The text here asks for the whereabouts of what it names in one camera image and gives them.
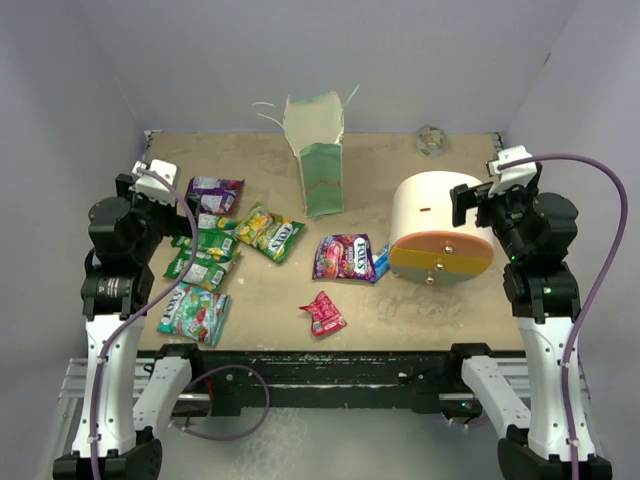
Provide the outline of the white round drawer box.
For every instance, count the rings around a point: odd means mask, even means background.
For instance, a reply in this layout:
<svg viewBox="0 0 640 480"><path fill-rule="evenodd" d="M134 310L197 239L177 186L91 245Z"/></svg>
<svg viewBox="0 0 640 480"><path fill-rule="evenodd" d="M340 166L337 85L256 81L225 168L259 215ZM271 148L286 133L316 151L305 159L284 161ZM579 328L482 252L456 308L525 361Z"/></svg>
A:
<svg viewBox="0 0 640 480"><path fill-rule="evenodd" d="M450 190L478 186L473 176L431 171L404 180L393 197L388 260L391 272L427 285L452 285L483 274L493 263L493 234L475 225L452 225Z"/></svg>

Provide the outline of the blue snack packet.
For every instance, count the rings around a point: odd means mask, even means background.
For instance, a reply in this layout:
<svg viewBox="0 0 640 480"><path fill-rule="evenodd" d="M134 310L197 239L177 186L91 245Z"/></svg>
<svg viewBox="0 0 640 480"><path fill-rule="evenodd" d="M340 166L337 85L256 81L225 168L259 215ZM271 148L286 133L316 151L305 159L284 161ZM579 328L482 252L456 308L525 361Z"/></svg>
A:
<svg viewBox="0 0 640 480"><path fill-rule="evenodd" d="M385 245L378 252L372 255L375 271L374 282L378 282L390 269L389 251L389 245Z"/></svg>

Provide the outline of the purple Fox's candy bag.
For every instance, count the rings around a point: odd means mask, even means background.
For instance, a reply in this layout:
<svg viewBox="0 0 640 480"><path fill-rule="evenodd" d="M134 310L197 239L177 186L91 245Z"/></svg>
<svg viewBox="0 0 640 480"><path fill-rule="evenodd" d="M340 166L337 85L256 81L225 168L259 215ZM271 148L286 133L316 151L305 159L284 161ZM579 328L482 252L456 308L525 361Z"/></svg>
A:
<svg viewBox="0 0 640 480"><path fill-rule="evenodd" d="M347 279L374 283L376 273L367 234L337 234L316 249L312 279Z"/></svg>

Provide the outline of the green paper bag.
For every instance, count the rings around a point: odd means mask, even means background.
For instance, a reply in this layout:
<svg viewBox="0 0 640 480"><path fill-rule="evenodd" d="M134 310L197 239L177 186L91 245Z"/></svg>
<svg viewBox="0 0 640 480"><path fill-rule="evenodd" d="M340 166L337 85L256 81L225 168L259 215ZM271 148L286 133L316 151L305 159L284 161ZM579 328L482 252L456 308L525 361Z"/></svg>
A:
<svg viewBox="0 0 640 480"><path fill-rule="evenodd" d="M344 111L358 92L346 100L335 91L285 104L283 118L261 114L283 131L296 158L304 215L307 218L344 211Z"/></svg>

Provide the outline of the red snack packet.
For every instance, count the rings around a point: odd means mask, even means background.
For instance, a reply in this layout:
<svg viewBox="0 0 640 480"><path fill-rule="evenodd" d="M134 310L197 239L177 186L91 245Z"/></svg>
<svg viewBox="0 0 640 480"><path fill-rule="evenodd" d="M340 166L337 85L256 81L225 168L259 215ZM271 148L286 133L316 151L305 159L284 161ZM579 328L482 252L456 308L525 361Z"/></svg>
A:
<svg viewBox="0 0 640 480"><path fill-rule="evenodd" d="M347 326L344 316L324 291L300 310L311 315L311 333L316 338L334 334Z"/></svg>

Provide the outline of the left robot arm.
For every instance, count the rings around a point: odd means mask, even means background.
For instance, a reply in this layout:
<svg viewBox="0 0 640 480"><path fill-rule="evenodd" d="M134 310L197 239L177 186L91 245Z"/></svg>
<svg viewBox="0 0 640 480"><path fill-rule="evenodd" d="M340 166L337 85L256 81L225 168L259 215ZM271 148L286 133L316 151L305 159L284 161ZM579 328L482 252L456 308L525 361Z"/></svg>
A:
<svg viewBox="0 0 640 480"><path fill-rule="evenodd" d="M139 343L150 296L150 260L170 236L195 235L193 210L176 189L174 166L137 166L116 193L90 209L93 244L81 287L86 319L86 381L71 451L57 458L55 479L155 479L161 437L182 391L202 387L206 369L194 345L164 346L140 395L134 393Z"/></svg>

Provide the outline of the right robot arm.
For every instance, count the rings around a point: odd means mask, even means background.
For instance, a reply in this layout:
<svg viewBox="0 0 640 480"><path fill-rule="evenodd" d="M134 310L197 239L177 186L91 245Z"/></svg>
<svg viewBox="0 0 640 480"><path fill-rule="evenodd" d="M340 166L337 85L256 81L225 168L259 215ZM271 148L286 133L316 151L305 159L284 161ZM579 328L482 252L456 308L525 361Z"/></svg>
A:
<svg viewBox="0 0 640 480"><path fill-rule="evenodd" d="M499 436L506 479L610 479L611 463L591 438L583 405L577 338L577 281L565 257L577 235L577 208L535 185L493 195L490 184L451 192L452 222L476 209L508 257L503 288L526 355L530 399L523 402L489 355L464 355L445 366L446 383L471 391Z"/></svg>

